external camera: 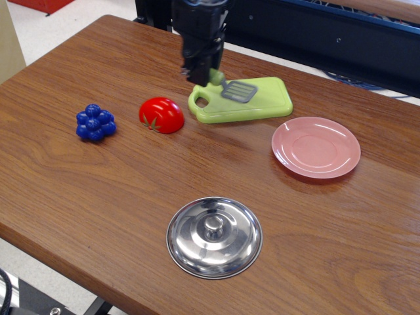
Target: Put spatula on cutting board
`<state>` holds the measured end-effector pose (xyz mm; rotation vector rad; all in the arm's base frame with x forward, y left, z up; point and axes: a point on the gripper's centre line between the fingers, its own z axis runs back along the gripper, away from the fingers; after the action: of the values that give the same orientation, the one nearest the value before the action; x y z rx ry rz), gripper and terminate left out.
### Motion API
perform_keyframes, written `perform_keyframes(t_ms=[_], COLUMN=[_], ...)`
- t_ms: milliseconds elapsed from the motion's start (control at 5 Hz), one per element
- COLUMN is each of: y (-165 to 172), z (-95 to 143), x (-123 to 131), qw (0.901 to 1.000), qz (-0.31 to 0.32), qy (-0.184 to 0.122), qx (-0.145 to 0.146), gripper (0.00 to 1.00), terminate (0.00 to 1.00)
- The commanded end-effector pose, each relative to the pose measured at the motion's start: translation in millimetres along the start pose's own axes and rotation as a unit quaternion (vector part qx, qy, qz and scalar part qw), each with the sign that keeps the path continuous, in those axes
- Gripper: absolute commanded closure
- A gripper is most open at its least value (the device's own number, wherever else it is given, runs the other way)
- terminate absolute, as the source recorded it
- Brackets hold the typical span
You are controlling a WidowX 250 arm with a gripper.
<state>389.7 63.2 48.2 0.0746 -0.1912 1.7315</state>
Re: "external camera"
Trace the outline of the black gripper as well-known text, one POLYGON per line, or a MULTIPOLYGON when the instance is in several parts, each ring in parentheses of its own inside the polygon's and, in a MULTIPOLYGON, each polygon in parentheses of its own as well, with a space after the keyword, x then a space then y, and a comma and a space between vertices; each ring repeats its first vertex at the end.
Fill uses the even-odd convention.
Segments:
POLYGON ((183 40, 181 74, 189 82, 205 87, 210 68, 219 69, 229 10, 229 1, 172 2, 173 28, 183 40))

